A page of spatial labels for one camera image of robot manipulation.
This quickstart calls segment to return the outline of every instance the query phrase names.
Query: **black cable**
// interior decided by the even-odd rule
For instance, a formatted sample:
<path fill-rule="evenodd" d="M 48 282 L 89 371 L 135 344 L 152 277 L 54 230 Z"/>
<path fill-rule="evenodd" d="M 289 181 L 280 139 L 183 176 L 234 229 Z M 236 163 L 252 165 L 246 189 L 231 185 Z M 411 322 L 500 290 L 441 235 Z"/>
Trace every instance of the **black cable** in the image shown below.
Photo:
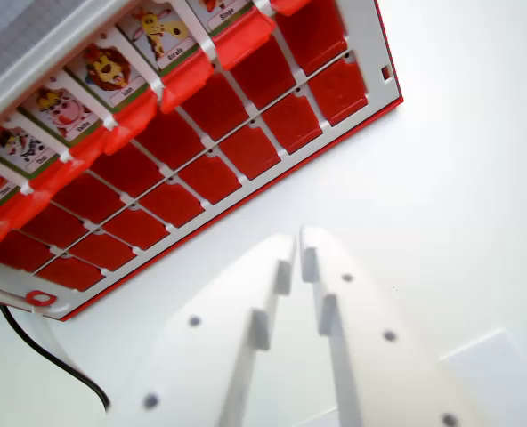
<path fill-rule="evenodd" d="M 50 360 L 54 365 L 57 367 L 62 368 L 64 371 L 66 371 L 68 374 L 76 378 L 77 380 L 84 383 L 87 387 L 92 389 L 92 391 L 97 394 L 97 396 L 100 398 L 101 403 L 103 404 L 103 407 L 107 411 L 109 408 L 109 398 L 107 397 L 107 394 L 105 394 L 105 391 L 101 389 L 99 385 L 94 383 L 91 379 L 89 379 L 87 376 L 82 374 L 81 372 L 77 371 L 67 363 L 64 363 L 62 360 L 56 358 L 52 353 L 50 353 L 48 350 L 45 350 L 40 345 L 38 345 L 37 342 L 35 342 L 24 330 L 20 327 L 20 325 L 16 322 L 16 319 L 12 316 L 11 312 L 8 310 L 8 307 L 6 307 L 3 304 L 0 304 L 0 311 L 3 312 L 3 316 L 6 319 L 6 321 L 9 323 L 9 325 L 14 329 L 14 332 L 18 334 L 22 340 L 28 344 L 32 350 L 34 350 L 36 353 L 38 353 L 43 358 L 46 358 Z"/>

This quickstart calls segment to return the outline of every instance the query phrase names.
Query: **white backdrop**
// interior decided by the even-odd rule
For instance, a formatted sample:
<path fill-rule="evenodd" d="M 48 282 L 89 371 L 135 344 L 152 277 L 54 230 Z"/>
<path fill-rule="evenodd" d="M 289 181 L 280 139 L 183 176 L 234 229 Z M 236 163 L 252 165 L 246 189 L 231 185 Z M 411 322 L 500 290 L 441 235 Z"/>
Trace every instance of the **white backdrop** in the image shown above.
<path fill-rule="evenodd" d="M 171 313 L 249 247 L 303 224 L 330 230 L 360 256 L 436 357 L 503 326 L 527 364 L 527 0 L 380 8 L 406 100 L 398 110 L 86 313 L 52 322 L 113 404 Z M 245 425 L 290 427 L 333 407 L 328 363 L 311 289 L 297 277 L 280 300 L 272 351 L 256 361 Z M 0 427 L 102 417 L 99 400 L 0 315 Z"/>

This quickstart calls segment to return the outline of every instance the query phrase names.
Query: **cartoon giraffe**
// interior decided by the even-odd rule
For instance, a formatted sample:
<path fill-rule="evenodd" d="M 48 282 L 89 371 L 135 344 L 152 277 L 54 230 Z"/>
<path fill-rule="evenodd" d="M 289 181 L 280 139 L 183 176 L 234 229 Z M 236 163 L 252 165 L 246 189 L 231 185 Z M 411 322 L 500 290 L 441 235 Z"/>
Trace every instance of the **cartoon giraffe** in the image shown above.
<path fill-rule="evenodd" d="M 165 33 L 179 39 L 184 39 L 188 36 L 188 29 L 181 21 L 160 21 L 160 19 L 166 17 L 170 12 L 170 9 L 165 9 L 159 14 L 156 14 L 140 8 L 137 13 L 132 15 L 141 23 L 141 27 L 138 28 L 133 34 L 133 41 L 139 39 L 143 34 L 145 34 L 147 41 L 150 44 L 150 48 L 155 54 L 155 60 L 159 60 L 165 54 L 165 49 L 161 44 L 161 39 Z"/>

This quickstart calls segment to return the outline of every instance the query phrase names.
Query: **cartoon cow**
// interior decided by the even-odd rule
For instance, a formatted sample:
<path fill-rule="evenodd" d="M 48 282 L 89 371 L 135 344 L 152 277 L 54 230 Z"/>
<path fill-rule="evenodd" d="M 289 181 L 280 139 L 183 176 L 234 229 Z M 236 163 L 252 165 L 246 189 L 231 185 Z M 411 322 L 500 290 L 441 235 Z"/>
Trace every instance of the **cartoon cow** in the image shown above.
<path fill-rule="evenodd" d="M 0 146 L 5 150 L 7 158 L 18 158 L 29 162 L 37 152 L 46 148 L 36 138 L 30 136 L 20 128 L 5 129 L 0 126 Z"/>
<path fill-rule="evenodd" d="M 129 83 L 131 65 L 116 48 L 91 43 L 84 50 L 87 78 L 103 91 L 118 91 Z"/>
<path fill-rule="evenodd" d="M 156 14 L 140 8 L 137 13 L 132 15 L 141 23 L 141 27 L 138 28 L 133 34 L 133 41 L 138 40 L 143 34 L 145 34 L 147 41 L 149 42 L 150 49 L 155 54 L 155 60 L 159 60 L 165 55 L 165 49 L 161 43 L 161 39 L 165 33 L 170 34 L 177 39 L 184 39 L 188 36 L 188 29 L 181 21 L 160 21 L 170 12 L 170 9 L 165 9 L 159 14 Z"/>
<path fill-rule="evenodd" d="M 36 104 L 50 118 L 62 137 L 66 136 L 72 125 L 92 114 L 85 105 L 63 89 L 53 91 L 45 87 L 39 88 Z"/>
<path fill-rule="evenodd" d="M 224 9 L 226 7 L 226 4 L 224 4 L 224 0 L 199 0 L 200 4 L 202 4 L 207 12 L 211 12 L 215 9 L 216 6 L 219 6 L 220 9 Z"/>

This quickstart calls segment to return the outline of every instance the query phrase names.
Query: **cartoon lion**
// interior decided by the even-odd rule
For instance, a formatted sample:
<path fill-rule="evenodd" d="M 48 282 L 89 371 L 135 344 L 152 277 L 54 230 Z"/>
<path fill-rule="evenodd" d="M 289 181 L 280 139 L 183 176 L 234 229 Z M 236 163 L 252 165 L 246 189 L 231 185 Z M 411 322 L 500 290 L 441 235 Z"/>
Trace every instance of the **cartoon lion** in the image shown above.
<path fill-rule="evenodd" d="M 118 91 L 129 83 L 129 61 L 114 47 L 100 48 L 91 43 L 84 51 L 89 80 L 104 91 Z"/>

